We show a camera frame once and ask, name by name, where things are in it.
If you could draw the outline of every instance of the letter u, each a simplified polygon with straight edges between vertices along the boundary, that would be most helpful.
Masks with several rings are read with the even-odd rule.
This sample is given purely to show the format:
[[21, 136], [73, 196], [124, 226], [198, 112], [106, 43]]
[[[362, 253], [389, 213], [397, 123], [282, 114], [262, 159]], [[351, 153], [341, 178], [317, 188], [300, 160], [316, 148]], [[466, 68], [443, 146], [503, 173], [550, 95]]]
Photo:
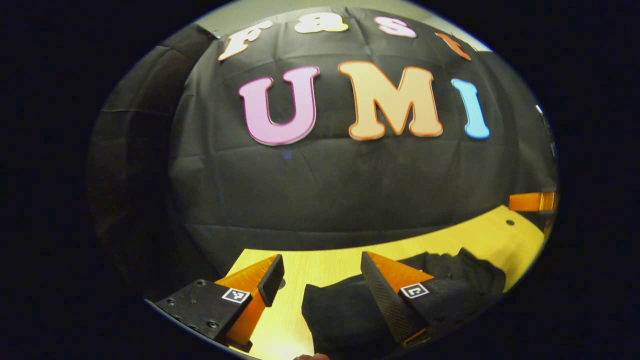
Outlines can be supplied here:
[[249, 134], [264, 145], [286, 145], [301, 140], [311, 132], [316, 123], [316, 98], [314, 78], [320, 74], [315, 66], [299, 67], [282, 76], [291, 83], [294, 116], [286, 124], [276, 124], [269, 116], [267, 91], [273, 85], [272, 78], [260, 78], [243, 85], [238, 93], [244, 99], [244, 115]]

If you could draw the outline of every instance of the blue letter i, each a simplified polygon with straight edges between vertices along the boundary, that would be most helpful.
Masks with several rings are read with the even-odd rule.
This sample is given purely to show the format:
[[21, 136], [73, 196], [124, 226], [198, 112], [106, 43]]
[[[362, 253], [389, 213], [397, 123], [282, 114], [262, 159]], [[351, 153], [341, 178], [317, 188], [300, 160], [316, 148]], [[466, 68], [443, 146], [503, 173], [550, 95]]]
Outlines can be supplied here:
[[465, 131], [467, 135], [475, 139], [488, 138], [489, 128], [484, 124], [476, 87], [472, 83], [460, 79], [452, 79], [451, 85], [458, 89], [462, 96], [462, 101], [465, 103], [465, 109], [467, 111]]

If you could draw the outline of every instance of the wooden table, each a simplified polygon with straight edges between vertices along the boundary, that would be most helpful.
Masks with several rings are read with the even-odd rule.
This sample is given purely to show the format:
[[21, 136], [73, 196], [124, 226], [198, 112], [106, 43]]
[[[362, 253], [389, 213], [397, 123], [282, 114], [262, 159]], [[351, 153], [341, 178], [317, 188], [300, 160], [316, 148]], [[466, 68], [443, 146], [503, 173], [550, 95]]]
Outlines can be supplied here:
[[305, 286], [327, 286], [359, 275], [365, 250], [400, 260], [423, 252], [456, 255], [461, 247], [478, 259], [491, 261], [506, 273], [504, 291], [523, 276], [544, 245], [543, 233], [505, 206], [500, 206], [464, 223], [404, 240], [337, 250], [274, 251], [245, 249], [229, 271], [238, 270], [282, 254], [286, 285], [278, 291], [256, 326], [248, 354], [264, 360], [291, 360], [300, 354], [314, 354], [311, 332], [302, 317]]

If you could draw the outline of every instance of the orange object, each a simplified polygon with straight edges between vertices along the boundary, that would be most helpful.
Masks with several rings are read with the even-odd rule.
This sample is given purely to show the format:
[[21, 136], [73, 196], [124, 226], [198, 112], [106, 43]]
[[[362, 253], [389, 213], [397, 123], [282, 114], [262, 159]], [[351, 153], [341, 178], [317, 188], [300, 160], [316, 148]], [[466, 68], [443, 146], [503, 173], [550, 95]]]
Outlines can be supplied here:
[[403, 133], [411, 109], [411, 134], [442, 134], [442, 123], [438, 120], [431, 86], [433, 75], [430, 71], [407, 66], [398, 87], [376, 64], [369, 61], [345, 61], [338, 64], [338, 71], [351, 79], [356, 122], [349, 127], [349, 135], [355, 140], [373, 140], [385, 135], [387, 128], [378, 120], [376, 109], [382, 111], [396, 135]]
[[447, 35], [443, 34], [443, 33], [436, 33], [436, 36], [441, 38], [442, 40], [444, 40], [444, 42], [447, 43], [447, 45], [451, 48], [451, 50], [455, 51], [456, 54], [462, 56], [463, 58], [471, 61], [471, 56], [469, 56], [469, 54], [465, 53], [464, 51], [462, 51], [462, 49], [460, 49], [460, 44], [458, 44], [455, 40], [453, 40], [452, 38], [448, 37]]
[[396, 293], [400, 291], [400, 288], [405, 286], [433, 279], [433, 276], [426, 272], [416, 270], [409, 265], [399, 263], [369, 251], [365, 252], [369, 255], [378, 270], [382, 273], [382, 276], [385, 277], [385, 280], [387, 280], [389, 285], [391, 285], [391, 288], [393, 288]]
[[227, 338], [242, 346], [249, 344], [249, 339], [258, 325], [258, 320], [262, 316], [262, 312], [266, 305], [262, 299], [262, 295], [258, 290], [262, 278], [267, 270], [276, 259], [277, 255], [271, 256], [265, 260], [259, 261], [247, 268], [244, 268], [229, 276], [223, 277], [216, 281], [216, 284], [233, 288], [237, 290], [247, 291], [253, 297], [246, 309], [240, 314], [240, 317], [231, 326], [227, 332]]
[[509, 210], [550, 211], [554, 208], [555, 192], [518, 193], [509, 196]]

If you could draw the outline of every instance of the black cloth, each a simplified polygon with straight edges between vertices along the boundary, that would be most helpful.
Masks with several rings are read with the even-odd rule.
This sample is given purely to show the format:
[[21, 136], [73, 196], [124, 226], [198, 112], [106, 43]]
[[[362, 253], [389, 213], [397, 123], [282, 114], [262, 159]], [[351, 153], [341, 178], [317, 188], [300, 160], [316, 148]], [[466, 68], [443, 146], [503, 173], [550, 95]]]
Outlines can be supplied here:
[[220, 274], [188, 238], [169, 196], [167, 154], [184, 82], [215, 38], [190, 25], [142, 58], [96, 120], [87, 183], [98, 239], [127, 282], [152, 300]]
[[[506, 281], [502, 270], [464, 248], [455, 256], [425, 252], [399, 262], [436, 278], [463, 281], [482, 295], [485, 308], [499, 299]], [[313, 336], [314, 351], [327, 354], [332, 360], [366, 359], [404, 351], [394, 341], [362, 274], [324, 288], [308, 284], [302, 315]]]
[[[337, 13], [349, 29], [296, 32], [299, 17], [311, 12]], [[405, 21], [417, 37], [382, 32], [374, 22], [379, 15]], [[169, 171], [176, 210], [221, 273], [247, 248], [322, 250], [394, 241], [507, 205], [513, 193], [556, 187], [538, 102], [497, 55], [452, 37], [471, 56], [467, 61], [435, 35], [440, 30], [375, 10], [324, 7], [268, 19], [273, 25], [241, 53], [218, 60], [226, 37], [204, 52], [173, 120]], [[353, 90], [337, 70], [348, 60], [374, 62], [396, 86], [405, 67], [428, 69], [442, 135], [420, 138], [405, 129], [396, 136], [387, 126], [378, 140], [350, 138]], [[271, 119], [288, 122], [294, 107], [282, 74], [309, 65], [320, 69], [313, 130], [289, 145], [256, 142], [239, 88], [273, 78]], [[467, 115], [453, 78], [477, 87], [489, 138], [465, 134]], [[381, 111], [378, 116], [384, 122]], [[546, 218], [536, 216], [542, 229]]]

